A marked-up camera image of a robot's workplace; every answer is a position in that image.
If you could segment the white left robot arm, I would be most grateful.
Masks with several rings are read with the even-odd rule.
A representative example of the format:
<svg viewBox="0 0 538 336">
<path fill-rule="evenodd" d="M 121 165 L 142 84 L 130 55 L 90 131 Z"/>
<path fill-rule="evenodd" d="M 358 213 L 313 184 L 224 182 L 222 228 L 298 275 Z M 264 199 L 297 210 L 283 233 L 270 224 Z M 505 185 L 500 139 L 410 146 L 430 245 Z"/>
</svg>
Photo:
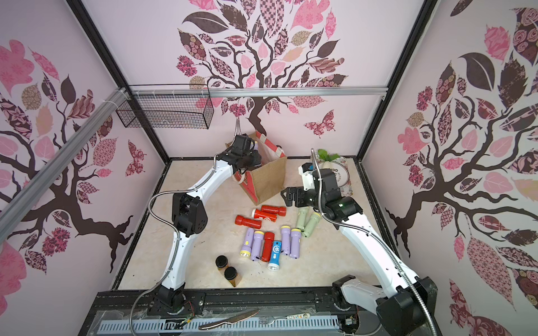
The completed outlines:
<svg viewBox="0 0 538 336">
<path fill-rule="evenodd" d="M 182 310 L 186 302 L 183 289 L 189 256 L 195 239 L 209 222 L 205 208 L 207 201 L 235 173 L 244 173 L 260 165 L 261 155 L 256 150 L 255 140 L 246 134 L 237 134 L 225 151 L 214 156 L 212 168 L 193 186 L 186 190 L 159 192 L 149 200 L 148 213 L 172 228 L 173 241 L 164 274 L 156 285 L 145 292 L 146 295 L 153 294 L 161 305 L 174 314 Z M 165 195 L 172 197 L 170 220 L 159 217 L 153 211 L 155 201 Z"/>
</svg>

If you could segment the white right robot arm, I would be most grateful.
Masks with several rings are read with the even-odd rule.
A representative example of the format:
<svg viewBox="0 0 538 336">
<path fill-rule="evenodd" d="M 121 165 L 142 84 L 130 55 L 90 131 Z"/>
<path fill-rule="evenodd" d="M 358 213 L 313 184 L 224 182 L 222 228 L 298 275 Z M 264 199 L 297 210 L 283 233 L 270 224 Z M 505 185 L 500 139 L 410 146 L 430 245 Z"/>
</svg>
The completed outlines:
<svg viewBox="0 0 538 336">
<path fill-rule="evenodd" d="M 307 162 L 298 173 L 302 186 L 288 187 L 281 196 L 288 207 L 310 207 L 333 226 L 360 252 L 380 285 L 349 279 L 340 285 L 344 300 L 378 317 L 389 335 L 410 335 L 428 327 L 431 335 L 441 331 L 434 318 L 437 286 L 419 277 L 374 230 L 359 203 L 342 196 L 335 173 L 318 163 Z"/>
</svg>

